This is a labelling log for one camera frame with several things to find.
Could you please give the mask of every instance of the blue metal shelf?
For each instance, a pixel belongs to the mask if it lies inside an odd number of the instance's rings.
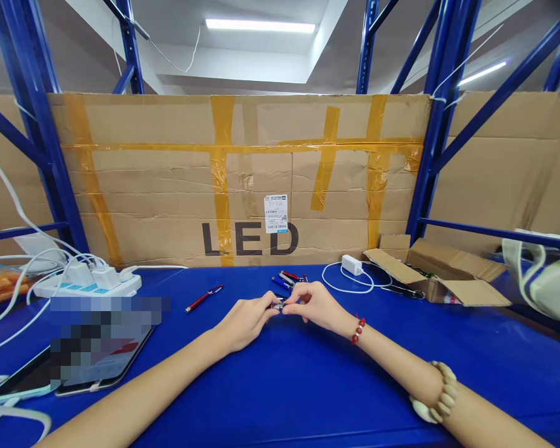
[[[374,18],[374,14],[379,9],[379,2],[377,0],[368,0],[367,2],[357,93],[367,93],[375,32],[396,3],[395,0],[389,0],[381,14]],[[427,225],[435,225],[560,248],[560,238],[429,219],[431,202],[440,170],[444,168],[545,58],[560,45],[559,21],[504,84],[492,95],[454,141],[445,148],[450,123],[456,107],[453,101],[458,98],[457,86],[464,71],[463,61],[469,55],[471,36],[475,29],[475,21],[477,20],[480,5],[480,0],[436,0],[392,89],[392,94],[400,93],[421,48],[437,21],[436,37],[431,52],[424,92],[439,100],[433,102],[429,117],[429,126],[427,128],[406,233],[411,235],[412,244],[418,238],[423,237]],[[462,66],[450,76],[459,65]],[[559,84],[560,47],[544,90],[556,91],[559,88]]]
[[[127,68],[114,93],[145,93],[130,0],[104,0],[120,21]],[[52,118],[48,93],[60,86],[46,39],[37,0],[0,0],[0,48],[21,113],[25,137],[0,113],[0,133],[36,164],[44,184],[54,223],[40,226],[57,230],[61,240],[79,252],[89,252],[75,195],[68,178],[60,141]],[[0,231],[0,240],[35,232],[31,228]]]

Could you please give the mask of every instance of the bead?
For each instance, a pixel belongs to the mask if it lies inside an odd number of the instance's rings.
[[[444,421],[442,416],[440,414],[438,414],[437,411],[434,408],[429,408],[429,413],[434,418],[434,420],[436,420],[438,423],[441,423],[442,421]]]
[[[450,408],[446,406],[441,401],[437,404],[437,411],[442,414],[444,417],[450,416]]]
[[[452,398],[448,394],[442,393],[440,395],[440,402],[444,403],[446,406],[448,406],[451,409],[454,407],[454,398]]]
[[[456,390],[456,388],[448,384],[444,385],[444,393],[446,395],[449,395],[453,400],[456,400],[459,397],[459,392]]]
[[[452,386],[453,388],[455,388],[458,383],[456,382],[456,378],[452,379],[452,378],[449,378],[449,377],[445,376],[444,377],[444,384]]]
[[[444,378],[452,378],[453,380],[456,380],[456,375],[454,375],[452,369],[450,369],[450,367],[448,367],[446,364],[438,363],[437,367],[438,369],[440,369],[440,372],[442,372],[442,375],[444,375]]]
[[[437,420],[431,416],[429,408],[420,401],[415,400],[411,397],[413,401],[413,410],[417,413],[419,417],[425,420],[427,423],[437,424]]]

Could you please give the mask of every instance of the wrist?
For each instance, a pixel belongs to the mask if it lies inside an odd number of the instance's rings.
[[[355,329],[357,328],[358,323],[359,320],[355,316],[346,312],[345,315],[340,319],[335,333],[339,334],[343,338],[351,339],[353,334],[355,333]]]
[[[215,358],[214,362],[225,358],[231,353],[230,344],[228,344],[226,338],[220,335],[220,331],[216,327],[207,330],[198,339],[203,340],[203,344],[211,352],[212,357]]]

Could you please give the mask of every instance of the red beaded bracelet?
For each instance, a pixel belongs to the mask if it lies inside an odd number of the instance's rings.
[[[363,333],[363,327],[365,326],[365,318],[359,320],[359,326],[357,327],[357,329],[355,330],[355,334],[353,334],[353,337],[350,340],[350,343],[352,345],[355,345],[357,343],[357,341],[359,341],[359,335],[361,333]]]

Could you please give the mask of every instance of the mobile phone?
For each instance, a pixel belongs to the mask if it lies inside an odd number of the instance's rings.
[[[21,367],[0,384],[0,403],[11,398],[31,398],[49,394],[50,347]]]
[[[67,396],[85,392],[96,392],[116,386],[135,361],[137,354],[151,336],[151,329],[143,336],[123,345],[117,351],[96,362],[74,378],[66,381],[56,389],[56,396]]]

